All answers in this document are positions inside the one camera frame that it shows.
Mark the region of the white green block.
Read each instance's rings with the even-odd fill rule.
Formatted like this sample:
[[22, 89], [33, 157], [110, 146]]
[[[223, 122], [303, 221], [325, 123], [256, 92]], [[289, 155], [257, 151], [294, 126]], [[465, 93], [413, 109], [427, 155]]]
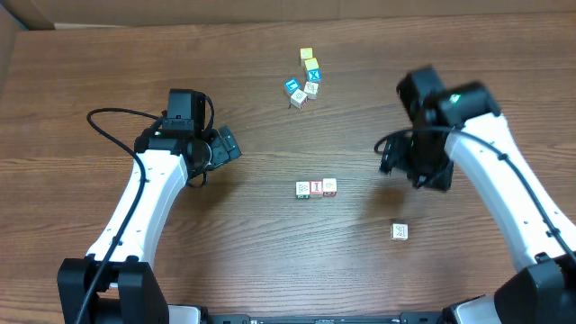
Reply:
[[297, 199], [309, 199], [311, 197], [310, 182], [297, 181], [295, 183], [295, 195]]
[[409, 226], [403, 223], [391, 225], [391, 240], [407, 240], [409, 238]]

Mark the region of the red circle block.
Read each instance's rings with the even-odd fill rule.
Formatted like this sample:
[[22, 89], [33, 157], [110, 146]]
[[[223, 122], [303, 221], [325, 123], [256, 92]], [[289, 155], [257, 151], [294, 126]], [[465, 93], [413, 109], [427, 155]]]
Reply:
[[336, 178], [323, 178], [322, 189], [324, 196], [335, 196], [338, 192], [338, 181]]

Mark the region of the red I block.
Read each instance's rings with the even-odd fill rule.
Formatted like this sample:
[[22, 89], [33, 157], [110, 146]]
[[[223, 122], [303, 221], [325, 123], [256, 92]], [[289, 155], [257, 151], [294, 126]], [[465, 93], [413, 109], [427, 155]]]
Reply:
[[324, 195], [323, 182], [321, 180], [310, 181], [310, 197], [321, 198]]

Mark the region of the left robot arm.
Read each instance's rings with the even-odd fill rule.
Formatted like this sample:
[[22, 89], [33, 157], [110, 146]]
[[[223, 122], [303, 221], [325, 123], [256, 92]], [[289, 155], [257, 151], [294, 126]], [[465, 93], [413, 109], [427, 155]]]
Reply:
[[128, 148], [130, 179], [111, 219], [83, 258], [58, 270], [58, 293], [67, 323], [199, 324], [198, 306], [167, 303], [153, 273], [158, 242], [179, 193], [192, 179], [241, 155], [230, 129], [213, 126], [212, 99], [171, 89], [165, 111]]

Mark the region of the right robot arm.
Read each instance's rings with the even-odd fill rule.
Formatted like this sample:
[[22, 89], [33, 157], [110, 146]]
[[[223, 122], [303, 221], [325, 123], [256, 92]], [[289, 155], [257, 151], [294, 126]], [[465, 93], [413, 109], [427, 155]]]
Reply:
[[426, 323], [573, 323], [575, 225], [523, 158], [488, 88], [447, 88], [433, 67], [396, 87], [411, 128], [374, 146], [380, 170], [403, 171], [413, 187], [447, 191], [460, 167], [506, 241], [516, 274], [494, 294], [427, 315]]

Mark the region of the white block centre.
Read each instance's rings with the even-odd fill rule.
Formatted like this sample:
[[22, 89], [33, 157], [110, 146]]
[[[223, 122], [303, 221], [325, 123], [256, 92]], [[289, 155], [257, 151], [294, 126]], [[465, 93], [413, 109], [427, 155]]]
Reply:
[[301, 89], [296, 89], [290, 96], [291, 106], [297, 109], [303, 108], [308, 102], [308, 95], [304, 93]]

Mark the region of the blue picture block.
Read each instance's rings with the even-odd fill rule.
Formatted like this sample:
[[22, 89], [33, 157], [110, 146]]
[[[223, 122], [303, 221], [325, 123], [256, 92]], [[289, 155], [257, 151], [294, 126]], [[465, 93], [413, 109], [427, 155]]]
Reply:
[[283, 83], [283, 90], [286, 92], [288, 96], [291, 96], [294, 92], [296, 92], [300, 88], [301, 88], [300, 83], [295, 77], [290, 78]]

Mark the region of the white block right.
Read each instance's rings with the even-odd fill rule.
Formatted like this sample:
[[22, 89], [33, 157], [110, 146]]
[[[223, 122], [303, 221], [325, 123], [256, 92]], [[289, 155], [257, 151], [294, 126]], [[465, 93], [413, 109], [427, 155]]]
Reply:
[[310, 100], [316, 100], [320, 90], [320, 85], [315, 82], [307, 81], [302, 91], [308, 96]]

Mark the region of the blue X block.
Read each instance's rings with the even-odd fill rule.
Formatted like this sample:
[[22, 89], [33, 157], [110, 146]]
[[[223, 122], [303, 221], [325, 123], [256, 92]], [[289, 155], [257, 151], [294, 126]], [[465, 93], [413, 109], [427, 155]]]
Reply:
[[322, 74], [319, 68], [310, 69], [307, 71], [307, 80], [312, 83], [320, 83], [322, 80]]

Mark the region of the yellow block near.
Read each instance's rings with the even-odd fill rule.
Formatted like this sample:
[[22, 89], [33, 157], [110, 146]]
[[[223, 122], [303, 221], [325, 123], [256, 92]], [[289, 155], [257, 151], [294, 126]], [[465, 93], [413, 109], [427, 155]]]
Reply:
[[304, 66], [307, 71], [319, 69], [320, 65], [316, 58], [308, 58], [304, 61]]

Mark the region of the yellow block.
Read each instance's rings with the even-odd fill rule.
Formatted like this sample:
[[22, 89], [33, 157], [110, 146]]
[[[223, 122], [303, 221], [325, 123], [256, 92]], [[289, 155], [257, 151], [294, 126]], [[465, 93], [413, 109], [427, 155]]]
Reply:
[[302, 66], [305, 65], [307, 59], [313, 58], [313, 48], [300, 48], [300, 63]]
[[308, 58], [304, 61], [304, 66], [307, 71], [319, 69], [320, 65], [316, 58]]

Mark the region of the yellow block far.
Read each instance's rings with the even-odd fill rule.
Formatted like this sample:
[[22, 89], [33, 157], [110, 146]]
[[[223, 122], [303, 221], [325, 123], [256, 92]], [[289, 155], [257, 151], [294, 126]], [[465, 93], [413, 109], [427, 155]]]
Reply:
[[300, 63], [302, 66], [305, 65], [307, 59], [313, 58], [313, 48], [300, 48]]

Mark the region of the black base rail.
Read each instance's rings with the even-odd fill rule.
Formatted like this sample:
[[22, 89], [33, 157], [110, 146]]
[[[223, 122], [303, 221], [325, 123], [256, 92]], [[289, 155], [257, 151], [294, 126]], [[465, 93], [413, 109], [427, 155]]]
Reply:
[[251, 317], [240, 314], [205, 315], [201, 324], [440, 324], [439, 311], [402, 312], [385, 316], [286, 316]]

